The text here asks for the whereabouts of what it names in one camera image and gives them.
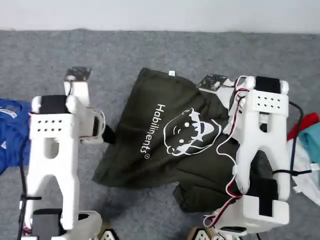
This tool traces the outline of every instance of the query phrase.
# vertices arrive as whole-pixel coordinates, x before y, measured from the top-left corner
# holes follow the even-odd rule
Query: clothing
[[[302,130],[318,123],[320,120],[319,120],[319,116],[317,113],[313,112],[313,113],[310,113],[306,116],[303,117],[302,119],[302,122],[301,122],[301,126],[298,130],[298,132],[300,133]],[[294,125],[294,127],[292,128],[292,130],[289,132],[288,136],[287,136],[287,141],[293,139],[295,137],[295,133],[296,133],[296,130],[297,130],[297,127],[298,125]]]
[[[20,164],[20,151],[29,137],[30,103],[0,99],[0,174]],[[23,150],[23,163],[29,164],[30,140]]]
[[[306,128],[298,136],[311,162],[320,164],[320,122]]]
[[[173,195],[183,211],[216,210],[230,198],[225,187],[233,177],[233,162],[216,152],[228,119],[217,95],[143,68],[93,180],[127,188],[179,182]],[[235,158],[237,149],[228,141],[219,151]],[[231,191],[238,194],[235,184]]]
[[[286,150],[291,158],[293,139],[289,140],[286,144]],[[311,164],[308,153],[303,148],[299,137],[295,144],[294,165],[295,171],[310,170]],[[300,193],[302,192],[311,201],[320,206],[320,171],[312,171],[308,174],[301,174],[298,176],[292,176],[296,186],[293,189]]]

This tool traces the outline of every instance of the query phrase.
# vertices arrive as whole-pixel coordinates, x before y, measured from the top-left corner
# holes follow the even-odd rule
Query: cartoon bear logo
[[[199,154],[215,143],[221,130],[214,119],[203,121],[200,113],[189,108],[164,126],[166,152],[173,156]]]

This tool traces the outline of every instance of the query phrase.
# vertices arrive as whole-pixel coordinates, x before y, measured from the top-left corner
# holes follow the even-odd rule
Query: red cloth
[[[318,122],[319,122],[318,114],[315,112],[310,113],[310,114],[304,116],[298,132],[300,133],[302,130],[304,130],[304,129],[306,129],[306,128],[310,127],[311,125],[316,124]],[[297,124],[294,125],[292,130],[289,132],[288,137],[287,137],[287,141],[289,141],[290,139],[293,139],[295,137],[296,130],[297,130]]]

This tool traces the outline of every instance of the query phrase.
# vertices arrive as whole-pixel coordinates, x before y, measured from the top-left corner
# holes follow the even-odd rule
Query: white wall
[[[320,33],[320,0],[0,0],[0,29]]]

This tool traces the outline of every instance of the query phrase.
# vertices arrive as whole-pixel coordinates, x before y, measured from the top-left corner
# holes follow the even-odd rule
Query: floor
[[[277,77],[289,82],[290,100],[305,113],[320,113],[320,35],[126,32],[0,31],[0,97],[31,101],[37,95],[62,94],[71,66],[92,66],[92,105],[115,127],[142,67],[176,74],[198,83],[206,74]],[[290,109],[288,128],[298,119]],[[80,209],[96,210],[124,240],[182,240],[202,215],[179,210],[172,191],[176,183],[130,191],[97,185],[91,178],[107,145],[79,149]],[[0,239],[17,237],[21,183],[17,168],[0,175]],[[315,240],[320,236],[320,207],[291,193],[290,224],[262,233],[263,240]],[[59,207],[55,180],[44,207]]]

